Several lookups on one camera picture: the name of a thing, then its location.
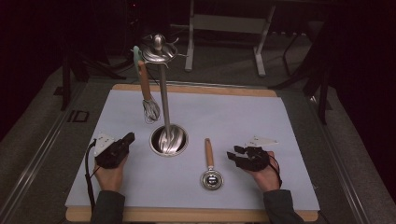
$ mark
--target white paper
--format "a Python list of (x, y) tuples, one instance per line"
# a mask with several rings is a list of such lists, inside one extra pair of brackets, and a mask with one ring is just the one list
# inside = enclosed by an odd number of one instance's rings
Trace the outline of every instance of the white paper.
[[(161, 95), (152, 93), (161, 106)], [(149, 147), (152, 132), (163, 126), (161, 120), (147, 124), (139, 91), (111, 91), (92, 136), (107, 133), (116, 139), (134, 132), (130, 155), (125, 164), (121, 193), (125, 206), (263, 209), (262, 194), (250, 175), (235, 167), (226, 152), (243, 147), (251, 136), (276, 139), (278, 144), (264, 147), (275, 152), (283, 180), (282, 189), (291, 190), (295, 210), (318, 211), (318, 199), (306, 171), (288, 114), (280, 98), (228, 96), (168, 92), (170, 121), (189, 135), (181, 154), (165, 158)], [(205, 138), (213, 147), (215, 170), (224, 185), (209, 191), (201, 186), (207, 170)], [(90, 156), (90, 171), (93, 155)], [(71, 188), (66, 206), (89, 206), (83, 162)], [(99, 192), (92, 178), (95, 195)]]

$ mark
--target white desk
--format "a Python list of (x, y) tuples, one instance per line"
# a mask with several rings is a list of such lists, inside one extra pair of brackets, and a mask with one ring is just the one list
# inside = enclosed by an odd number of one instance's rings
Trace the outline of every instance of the white desk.
[(268, 35), (268, 30), (274, 16), (275, 8), (275, 5), (271, 6), (265, 19), (213, 16), (194, 14), (194, 0), (190, 0), (189, 45), (187, 48), (185, 70), (187, 72), (192, 71), (194, 57), (194, 29), (240, 32), (261, 35), (258, 46), (253, 48), (253, 53), (256, 59), (259, 76), (264, 77), (266, 73), (262, 61), (262, 47), (264, 45), (265, 38)]
[[(318, 199), (304, 166), (301, 152), (283, 102), (273, 91), (169, 86), (171, 122), (182, 126), (189, 144), (181, 154), (165, 158), (149, 148), (149, 136), (163, 121), (147, 124), (138, 86), (117, 85), (108, 95), (93, 137), (99, 132), (122, 138), (134, 132), (136, 140), (125, 164), (121, 193), (126, 196), (124, 219), (149, 222), (263, 222), (268, 217), (262, 194), (253, 179), (227, 159), (226, 151), (243, 146), (253, 135), (276, 139), (273, 150), (294, 208), (306, 221), (318, 218)], [(161, 104), (158, 88), (154, 98)], [(215, 191), (200, 185), (205, 165), (204, 139), (212, 142), (215, 169), (224, 186)], [(91, 156), (90, 167), (93, 167)], [(69, 193), (66, 217), (87, 221), (90, 202), (80, 166)], [(99, 192), (95, 179), (94, 192)]]

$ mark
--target gray sleeve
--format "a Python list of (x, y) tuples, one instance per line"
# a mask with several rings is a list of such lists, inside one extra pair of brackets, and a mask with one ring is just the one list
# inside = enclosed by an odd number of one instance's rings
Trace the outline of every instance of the gray sleeve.
[(109, 190), (100, 191), (91, 216), (91, 223), (122, 223), (124, 203), (123, 195)]
[(273, 224), (300, 224), (303, 219), (294, 212), (291, 193), (286, 189), (264, 192), (265, 210)]

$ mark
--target wooden handle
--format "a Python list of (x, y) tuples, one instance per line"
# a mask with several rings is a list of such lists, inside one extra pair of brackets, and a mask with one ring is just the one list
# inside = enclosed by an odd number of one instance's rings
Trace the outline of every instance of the wooden handle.
[(138, 61), (137, 64), (139, 65), (140, 87), (142, 88), (143, 98), (149, 101), (151, 100), (151, 92), (149, 89), (148, 70), (143, 61)]
[(205, 139), (205, 153), (206, 153), (207, 167), (209, 169), (213, 169), (215, 163), (213, 162), (212, 144), (210, 143), (209, 138)]

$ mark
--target whisk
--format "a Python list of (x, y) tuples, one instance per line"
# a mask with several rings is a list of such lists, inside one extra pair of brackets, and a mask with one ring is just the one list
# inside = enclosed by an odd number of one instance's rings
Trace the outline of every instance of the whisk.
[(142, 104), (145, 109), (146, 122), (153, 123), (160, 119), (161, 109), (151, 95), (149, 89), (148, 70), (145, 63), (143, 61), (138, 61), (137, 64), (139, 67), (140, 87), (142, 88), (143, 94)]

